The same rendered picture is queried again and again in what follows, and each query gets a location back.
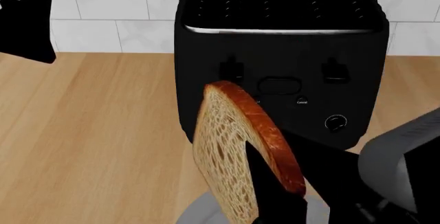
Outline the black four-slot toaster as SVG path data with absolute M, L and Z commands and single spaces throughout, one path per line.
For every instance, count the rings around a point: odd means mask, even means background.
M 220 81 L 229 56 L 243 63 L 239 85 L 278 128 L 339 149 L 366 133 L 380 87 L 389 22 L 377 0 L 179 0 L 174 62 L 179 122 L 194 134 L 204 86 Z M 327 84 L 328 58 L 350 81 Z M 306 96 L 308 104 L 296 104 Z M 330 133 L 325 120 L 343 115 Z

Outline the grey round plate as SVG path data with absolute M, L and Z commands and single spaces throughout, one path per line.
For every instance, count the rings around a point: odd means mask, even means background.
M 330 208 L 317 196 L 306 195 L 306 224 L 328 224 Z M 193 201 L 177 219 L 176 224 L 231 224 L 210 191 Z

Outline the toasted bread slice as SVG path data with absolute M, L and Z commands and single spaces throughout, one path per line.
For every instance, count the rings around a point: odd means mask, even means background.
M 305 195 L 294 154 L 266 112 L 234 83 L 207 84 L 193 135 L 193 157 L 230 224 L 251 224 L 259 213 L 246 143 L 262 155 L 284 189 Z

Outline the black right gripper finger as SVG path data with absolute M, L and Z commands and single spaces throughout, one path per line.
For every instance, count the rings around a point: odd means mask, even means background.
M 282 189 L 305 195 L 308 182 L 329 207 L 328 224 L 391 224 L 389 204 L 360 179 L 358 155 L 279 131 Z
M 306 224 L 304 198 L 282 186 L 251 143 L 246 142 L 245 149 L 258 207 L 258 217 L 252 224 Z

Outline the round toaster dial knob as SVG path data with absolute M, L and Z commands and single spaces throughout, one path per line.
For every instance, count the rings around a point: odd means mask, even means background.
M 324 126 L 330 133 L 337 133 L 347 125 L 347 119 L 343 115 L 332 115 L 324 121 Z

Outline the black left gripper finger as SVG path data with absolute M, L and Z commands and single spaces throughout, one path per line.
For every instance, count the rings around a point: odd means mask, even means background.
M 52 0 L 0 0 L 0 52 L 52 64 Z

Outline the black toaster lever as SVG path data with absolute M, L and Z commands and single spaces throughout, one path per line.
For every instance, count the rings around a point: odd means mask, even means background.
M 225 62 L 219 64 L 219 79 L 236 84 L 243 82 L 244 66 L 235 56 L 229 56 Z
M 321 65 L 322 78 L 327 84 L 346 84 L 350 81 L 347 66 L 338 63 L 335 58 L 328 58 L 327 62 Z

